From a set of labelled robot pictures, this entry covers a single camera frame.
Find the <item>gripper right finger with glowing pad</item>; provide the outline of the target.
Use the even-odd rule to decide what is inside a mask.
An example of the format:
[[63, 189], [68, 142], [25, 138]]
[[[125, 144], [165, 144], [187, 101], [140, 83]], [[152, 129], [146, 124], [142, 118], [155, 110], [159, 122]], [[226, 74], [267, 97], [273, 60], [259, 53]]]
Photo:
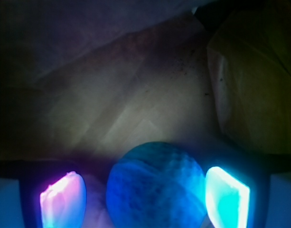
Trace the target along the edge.
[[215, 228], [291, 228], [291, 155], [211, 159], [205, 202]]

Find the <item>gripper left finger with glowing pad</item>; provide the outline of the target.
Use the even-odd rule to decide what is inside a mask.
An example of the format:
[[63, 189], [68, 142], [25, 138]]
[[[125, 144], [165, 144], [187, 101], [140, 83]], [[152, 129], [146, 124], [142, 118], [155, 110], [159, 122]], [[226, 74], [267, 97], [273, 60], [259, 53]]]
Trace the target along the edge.
[[86, 185], [66, 161], [0, 161], [0, 228], [80, 228]]

